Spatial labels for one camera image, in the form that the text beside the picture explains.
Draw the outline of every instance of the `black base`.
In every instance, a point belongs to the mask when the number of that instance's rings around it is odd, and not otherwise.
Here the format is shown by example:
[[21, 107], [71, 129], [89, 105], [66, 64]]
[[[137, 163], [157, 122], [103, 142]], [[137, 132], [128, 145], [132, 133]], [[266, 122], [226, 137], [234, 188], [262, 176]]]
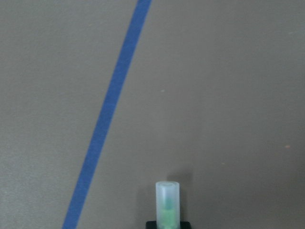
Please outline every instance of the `black base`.
[[[146, 229], [157, 229], [157, 221], [146, 222]], [[180, 229], [192, 229], [189, 222], [180, 222]]]

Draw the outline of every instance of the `gray floor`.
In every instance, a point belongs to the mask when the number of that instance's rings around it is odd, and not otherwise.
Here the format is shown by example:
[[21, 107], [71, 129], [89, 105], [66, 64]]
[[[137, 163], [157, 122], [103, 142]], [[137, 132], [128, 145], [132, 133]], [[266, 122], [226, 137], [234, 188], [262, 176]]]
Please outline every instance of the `gray floor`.
[[[59, 229], [135, 0], [0, 2], [0, 228]], [[305, 227], [305, 2], [154, 0], [79, 229]]]

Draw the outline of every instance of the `plastic cap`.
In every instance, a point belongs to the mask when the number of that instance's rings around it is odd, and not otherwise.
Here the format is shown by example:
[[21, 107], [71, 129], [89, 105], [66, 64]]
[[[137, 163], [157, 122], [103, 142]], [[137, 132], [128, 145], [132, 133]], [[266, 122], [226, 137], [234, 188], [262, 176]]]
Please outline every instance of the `plastic cap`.
[[157, 228], [180, 229], [179, 183], [156, 183]]

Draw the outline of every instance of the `blue tape line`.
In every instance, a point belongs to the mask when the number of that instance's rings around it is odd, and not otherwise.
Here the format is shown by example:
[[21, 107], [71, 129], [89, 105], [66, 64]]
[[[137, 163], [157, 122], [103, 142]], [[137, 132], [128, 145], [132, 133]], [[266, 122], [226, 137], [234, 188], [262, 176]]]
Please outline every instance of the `blue tape line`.
[[137, 2], [62, 229], [77, 227], [150, 4], [151, 0]]

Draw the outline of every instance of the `green marker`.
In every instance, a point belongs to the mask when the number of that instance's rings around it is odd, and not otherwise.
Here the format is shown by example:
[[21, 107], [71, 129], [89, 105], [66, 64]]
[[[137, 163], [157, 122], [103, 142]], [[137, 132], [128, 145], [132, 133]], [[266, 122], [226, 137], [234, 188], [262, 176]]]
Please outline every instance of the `green marker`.
[[157, 228], [180, 229], [179, 183], [156, 183]]

